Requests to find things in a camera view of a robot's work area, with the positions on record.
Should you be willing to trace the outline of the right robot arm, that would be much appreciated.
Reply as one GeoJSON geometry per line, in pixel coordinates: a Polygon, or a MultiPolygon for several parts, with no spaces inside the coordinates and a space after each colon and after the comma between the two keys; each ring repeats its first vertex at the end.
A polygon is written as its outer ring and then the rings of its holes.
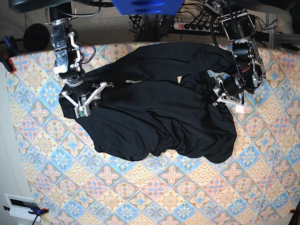
{"type": "Polygon", "coordinates": [[[51,43],[55,49],[54,73],[68,86],[61,93],[76,111],[86,112],[93,101],[101,98],[101,91],[112,87],[112,82],[96,84],[95,79],[87,76],[82,68],[83,57],[77,43],[78,35],[71,27],[70,21],[79,14],[72,12],[69,0],[11,0],[9,8],[26,13],[46,8],[52,25],[51,43]]]}

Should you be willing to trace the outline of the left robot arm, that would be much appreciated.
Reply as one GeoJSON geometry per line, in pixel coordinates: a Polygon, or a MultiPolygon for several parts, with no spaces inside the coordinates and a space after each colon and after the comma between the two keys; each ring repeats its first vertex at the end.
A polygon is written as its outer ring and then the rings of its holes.
{"type": "Polygon", "coordinates": [[[213,105],[230,103],[244,106],[244,91],[253,94],[259,88],[265,73],[255,39],[254,24],[248,10],[265,13],[283,13],[295,5],[294,0],[208,0],[205,3],[210,20],[210,33],[215,47],[237,71],[224,79],[218,76],[211,97],[213,105]],[[232,44],[232,53],[223,51],[216,40],[214,23],[218,22],[232,44]]]}

